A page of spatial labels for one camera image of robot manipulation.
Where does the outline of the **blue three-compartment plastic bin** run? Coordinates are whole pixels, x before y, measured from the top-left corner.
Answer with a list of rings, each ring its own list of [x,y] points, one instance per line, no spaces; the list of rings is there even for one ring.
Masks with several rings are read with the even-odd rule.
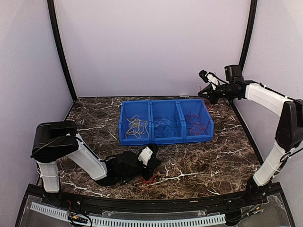
[[[118,128],[124,146],[205,142],[214,136],[202,99],[123,102]]]

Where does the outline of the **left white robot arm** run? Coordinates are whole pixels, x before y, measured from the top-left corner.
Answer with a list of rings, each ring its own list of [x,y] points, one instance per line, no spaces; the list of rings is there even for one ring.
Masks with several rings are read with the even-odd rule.
[[[45,122],[36,128],[31,158],[40,170],[44,190],[56,206],[63,206],[67,196],[60,191],[57,160],[67,157],[101,186],[127,182],[137,176],[148,181],[161,164],[158,147],[151,143],[139,153],[125,151],[101,159],[84,142],[74,121]]]

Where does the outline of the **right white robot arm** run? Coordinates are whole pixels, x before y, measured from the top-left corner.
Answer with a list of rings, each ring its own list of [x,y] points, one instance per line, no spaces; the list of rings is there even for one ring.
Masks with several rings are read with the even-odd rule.
[[[303,101],[293,99],[274,91],[260,82],[245,80],[240,65],[224,68],[226,80],[214,73],[201,70],[199,77],[208,85],[198,92],[198,96],[216,104],[220,98],[229,102],[234,99],[252,101],[279,118],[273,147],[255,174],[246,183],[241,200],[252,205],[266,193],[273,177],[282,171],[288,159],[300,152],[303,141]]]

